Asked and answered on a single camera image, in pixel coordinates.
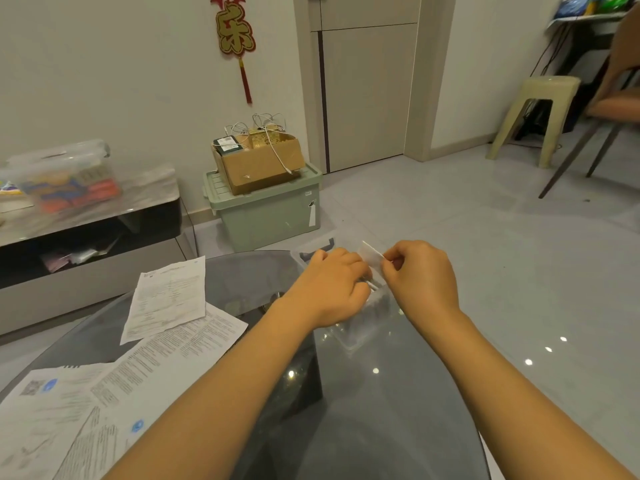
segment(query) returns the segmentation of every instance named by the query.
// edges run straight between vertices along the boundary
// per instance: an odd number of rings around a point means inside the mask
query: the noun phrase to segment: door frame
[[[420,2],[411,99],[404,138],[404,154],[421,162],[437,157],[432,154],[431,142],[456,5],[456,0],[424,1]],[[293,0],[293,7],[298,32],[309,161],[326,173],[324,135],[318,133],[317,108],[321,102],[316,100],[314,88],[308,0]]]

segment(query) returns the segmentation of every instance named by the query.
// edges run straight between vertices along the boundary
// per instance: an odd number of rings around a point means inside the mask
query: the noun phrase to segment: floor
[[[558,165],[583,128],[565,135]],[[384,250],[424,239],[446,250],[461,305],[492,343],[640,475],[640,133],[623,132],[591,179],[599,133],[544,200],[537,151],[480,146],[425,164],[406,157],[328,175],[322,229]],[[196,226],[201,254],[232,252],[220,220]],[[0,347],[0,388],[70,325]],[[494,478],[501,478],[495,462]]]

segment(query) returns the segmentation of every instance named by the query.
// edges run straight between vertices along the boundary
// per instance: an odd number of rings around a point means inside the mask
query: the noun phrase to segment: white wall
[[[192,211],[224,125],[281,112],[307,156],[293,0],[245,8],[253,107],[209,0],[0,0],[0,161],[100,137],[118,171],[171,162]]]
[[[456,0],[432,148],[497,131],[559,1]]]

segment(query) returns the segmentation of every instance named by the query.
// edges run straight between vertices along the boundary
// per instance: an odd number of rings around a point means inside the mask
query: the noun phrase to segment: clear plastic box
[[[122,191],[100,140],[76,143],[9,158],[0,179],[9,180],[48,214],[108,200]]]
[[[362,242],[352,235],[335,231],[303,244],[293,250],[291,256],[302,268],[306,268],[318,249],[331,252],[336,248],[345,248],[348,251],[357,252]],[[373,285],[375,290],[372,288],[371,295],[360,313],[328,329],[349,353],[356,351],[373,338],[380,327],[392,317],[394,300],[391,291],[375,269],[372,269],[372,273],[373,279],[370,281],[370,286]]]

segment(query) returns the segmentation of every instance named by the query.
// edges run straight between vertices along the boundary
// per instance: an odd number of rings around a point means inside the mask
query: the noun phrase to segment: chair
[[[622,19],[618,31],[613,37],[611,46],[611,56],[609,68],[602,80],[602,84],[595,96],[589,103],[586,110],[588,116],[596,118],[584,136],[578,141],[571,153],[567,155],[564,162],[555,175],[551,177],[549,183],[540,193],[539,198],[544,198],[556,182],[562,177],[571,163],[577,158],[585,145],[593,137],[596,131],[606,122],[613,121],[614,126],[607,136],[602,148],[593,161],[587,177],[592,176],[604,155],[610,149],[613,142],[618,137],[620,130],[625,123],[640,123],[640,87],[623,90],[615,90],[614,85],[620,76],[628,71],[640,66],[640,4],[636,4],[629,13]]]
[[[491,151],[486,156],[489,160],[495,160],[500,151],[500,147],[513,134],[518,125],[528,103],[531,99],[549,99],[553,101],[551,115],[545,135],[545,142],[540,153],[540,168],[548,168],[551,164],[551,157],[556,151],[558,138],[564,128],[569,106],[580,87],[580,79],[565,75],[530,77],[525,79],[520,88],[516,100],[511,105],[511,109],[502,123],[498,135],[493,140]]]

